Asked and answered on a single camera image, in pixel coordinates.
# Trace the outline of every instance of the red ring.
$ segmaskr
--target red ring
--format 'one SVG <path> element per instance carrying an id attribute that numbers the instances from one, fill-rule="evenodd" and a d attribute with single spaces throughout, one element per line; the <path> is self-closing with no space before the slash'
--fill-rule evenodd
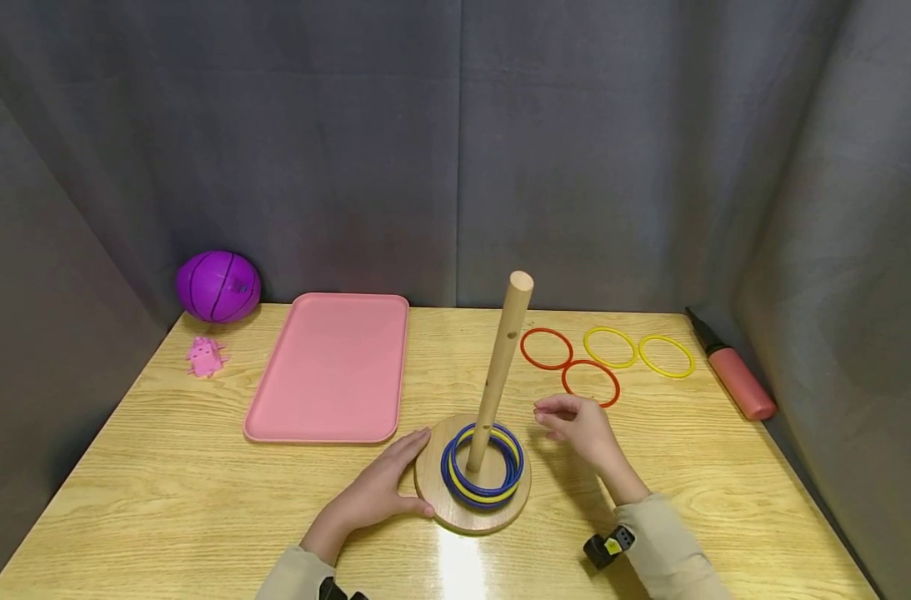
<path id="1" fill-rule="evenodd" d="M 565 360 L 565 362 L 561 362 L 559 365 L 542 365 L 541 362 L 533 360 L 531 356 L 528 355 L 528 352 L 525 352 L 525 338 L 532 335 L 533 333 L 538 333 L 538 331 L 542 331 L 542 333 L 551 333 L 558 339 L 565 342 L 565 346 L 568 346 L 568 359 Z M 548 327 L 536 327 L 534 329 L 529 329 L 526 331 L 525 335 L 521 336 L 521 342 L 518 344 L 518 347 L 521 348 L 521 355 L 525 357 L 525 360 L 531 362 L 532 365 L 535 365 L 538 368 L 544 368 L 545 371 L 557 371 L 559 368 L 565 368 L 575 358 L 575 348 L 573 348 L 573 345 L 571 345 L 571 342 L 567 339 L 567 337 L 561 333 L 558 333 L 558 331 L 555 329 L 549 329 Z"/>
<path id="2" fill-rule="evenodd" d="M 603 372 L 608 374 L 608 376 L 612 378 L 612 383 L 615 384 L 615 396 L 605 404 L 599 404 L 599 406 L 608 408 L 615 404 L 615 400 L 618 400 L 618 397 L 622 394 L 622 386 L 618 385 L 618 378 L 615 377 L 615 373 L 609 371 L 604 365 L 599 365 L 598 362 L 595 362 L 594 360 L 573 360 L 569 362 L 568 365 L 565 365 L 565 368 L 562 370 L 562 387 L 565 389 L 565 392 L 571 393 L 573 396 L 578 396 L 578 394 L 573 392 L 573 389 L 568 386 L 568 379 L 565 379 L 565 375 L 568 375 L 568 370 L 575 365 L 592 365 L 593 367 L 601 368 Z"/>

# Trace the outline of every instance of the table surface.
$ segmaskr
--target table surface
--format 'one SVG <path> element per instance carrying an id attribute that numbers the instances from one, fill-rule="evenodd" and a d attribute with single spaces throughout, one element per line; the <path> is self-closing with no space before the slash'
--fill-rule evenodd
<path id="1" fill-rule="evenodd" d="M 242 419 L 287 305 L 264 304 L 229 326 L 183 316 L 85 453 L 0 576 L 0 600 L 45 598 L 252 598 L 281 551 L 315 513 L 378 455 L 371 447 L 251 443 Z M 398 434 L 472 412 L 481 398 L 498 310 L 413 308 Z M 608 410 L 633 465 L 668 494 L 738 598 L 874 598 L 763 426 L 741 418 L 681 315 L 530 311 L 526 328 L 556 328 L 587 358 L 582 335 L 618 328 L 633 340 L 669 335 L 693 350 L 691 377 L 662 377 L 638 361 L 618 371 L 623 392 Z M 187 375 L 195 335 L 232 356 L 213 379 Z M 597 334 L 611 362 L 627 346 Z M 561 358 L 562 343 L 532 335 L 534 358 Z M 666 368 L 687 362 L 650 342 Z M 574 367 L 576 393 L 607 398 L 612 383 Z M 646 598 L 626 561 L 601 573 L 582 544 L 613 526 L 594 475 L 545 440 L 532 400 L 561 392 L 558 372 L 516 355 L 498 420 L 530 456 L 531 497 L 517 522 L 462 537 L 400 517 L 349 539 L 343 588 L 369 598 Z M 413 493 L 411 473 L 401 488 Z"/>

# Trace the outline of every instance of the left hand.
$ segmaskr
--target left hand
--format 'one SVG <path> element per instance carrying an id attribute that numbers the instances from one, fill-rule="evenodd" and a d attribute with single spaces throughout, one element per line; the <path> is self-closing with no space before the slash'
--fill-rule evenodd
<path id="1" fill-rule="evenodd" d="M 356 529 L 381 523 L 401 513 L 435 517 L 435 509 L 428 502 L 398 493 L 401 474 L 425 448 L 431 436 L 431 430 L 426 427 L 412 431 L 385 448 L 352 484 L 318 513 L 302 538 L 302 548 L 334 567 L 348 534 Z"/>
<path id="2" fill-rule="evenodd" d="M 381 523 L 401 513 L 434 517 L 435 509 L 431 504 L 419 497 L 403 497 L 398 493 L 401 474 L 425 448 L 431 436 L 431 430 L 426 427 L 399 438 L 365 467 L 325 510 L 331 508 L 341 514 L 352 529 Z"/>

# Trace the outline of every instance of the purple basketball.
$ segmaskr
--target purple basketball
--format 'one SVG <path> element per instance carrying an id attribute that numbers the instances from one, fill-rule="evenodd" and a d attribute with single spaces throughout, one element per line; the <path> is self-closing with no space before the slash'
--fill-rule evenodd
<path id="1" fill-rule="evenodd" d="M 258 304 L 262 283 L 251 262 L 235 252 L 202 252 L 178 269 L 178 299 L 188 313 L 211 323 L 245 317 Z"/>

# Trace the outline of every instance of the wooden pole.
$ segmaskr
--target wooden pole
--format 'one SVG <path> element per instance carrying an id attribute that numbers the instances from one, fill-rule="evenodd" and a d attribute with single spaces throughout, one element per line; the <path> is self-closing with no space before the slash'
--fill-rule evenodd
<path id="1" fill-rule="evenodd" d="M 498 335 L 492 348 L 492 360 L 488 362 L 488 376 L 485 378 L 485 390 L 482 391 L 482 404 L 478 407 L 475 419 L 475 434 L 472 438 L 472 449 L 468 451 L 468 471 L 478 473 L 488 447 L 488 435 L 492 433 L 495 413 L 502 399 L 505 380 L 512 367 L 514 349 L 518 345 L 518 336 L 525 321 L 525 311 L 532 298 L 535 282 L 525 271 L 516 271 L 509 277 L 509 289 L 505 292 L 505 304 L 502 305 L 502 316 L 498 321 Z"/>

